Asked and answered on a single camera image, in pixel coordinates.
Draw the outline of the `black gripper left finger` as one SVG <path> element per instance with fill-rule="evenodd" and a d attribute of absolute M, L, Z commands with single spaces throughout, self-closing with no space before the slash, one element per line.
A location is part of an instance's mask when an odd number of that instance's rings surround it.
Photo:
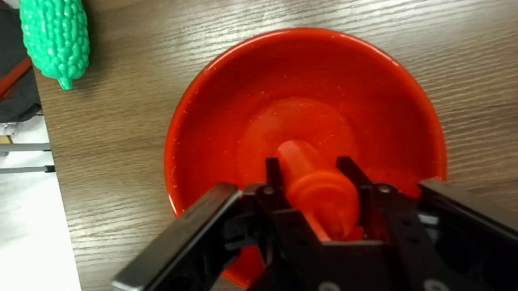
<path fill-rule="evenodd" d="M 112 278 L 114 291 L 211 291 L 250 245 L 261 269 L 248 291 L 297 291 L 303 214 L 284 197 L 281 161 L 268 158 L 266 169 L 250 192 L 216 184 Z"/>

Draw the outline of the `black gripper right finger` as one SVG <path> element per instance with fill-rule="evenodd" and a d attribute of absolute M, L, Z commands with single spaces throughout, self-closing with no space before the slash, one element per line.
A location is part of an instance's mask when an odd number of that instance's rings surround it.
<path fill-rule="evenodd" d="M 347 291 L 518 291 L 518 232 L 448 195 L 438 179 L 417 198 L 376 182 L 349 156 L 365 239 L 341 248 Z"/>

